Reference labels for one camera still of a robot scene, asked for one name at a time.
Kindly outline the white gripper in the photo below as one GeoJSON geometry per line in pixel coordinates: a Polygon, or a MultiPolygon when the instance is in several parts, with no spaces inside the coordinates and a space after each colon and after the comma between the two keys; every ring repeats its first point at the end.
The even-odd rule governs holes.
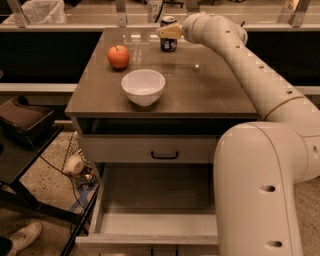
{"type": "Polygon", "coordinates": [[[182,26],[178,23],[173,23],[167,26],[161,26],[156,30],[159,38],[167,39],[184,39],[191,43],[200,43],[202,40],[202,14],[192,14],[188,16],[182,26]]]}

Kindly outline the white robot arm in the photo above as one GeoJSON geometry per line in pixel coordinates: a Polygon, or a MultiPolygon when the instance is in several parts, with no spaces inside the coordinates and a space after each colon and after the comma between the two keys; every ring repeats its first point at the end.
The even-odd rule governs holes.
{"type": "Polygon", "coordinates": [[[198,13],[158,28],[221,56],[260,119],[236,125],[214,156],[220,256],[303,256],[294,186],[320,174],[320,111],[246,46],[246,31],[198,13]]]}

